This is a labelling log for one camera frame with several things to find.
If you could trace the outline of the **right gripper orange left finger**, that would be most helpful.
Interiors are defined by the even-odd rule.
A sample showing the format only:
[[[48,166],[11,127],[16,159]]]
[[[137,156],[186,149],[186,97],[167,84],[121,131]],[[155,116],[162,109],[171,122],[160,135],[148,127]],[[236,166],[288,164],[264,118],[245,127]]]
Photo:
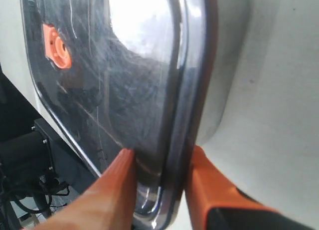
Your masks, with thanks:
[[[109,168],[80,197],[36,230],[130,230],[136,204],[136,161],[122,149]]]

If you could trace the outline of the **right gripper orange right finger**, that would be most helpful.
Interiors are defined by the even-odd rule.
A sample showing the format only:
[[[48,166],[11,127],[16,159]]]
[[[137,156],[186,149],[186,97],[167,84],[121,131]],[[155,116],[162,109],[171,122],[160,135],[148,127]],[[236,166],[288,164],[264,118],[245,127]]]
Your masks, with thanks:
[[[194,230],[308,230],[277,210],[250,198],[195,146],[185,186]]]

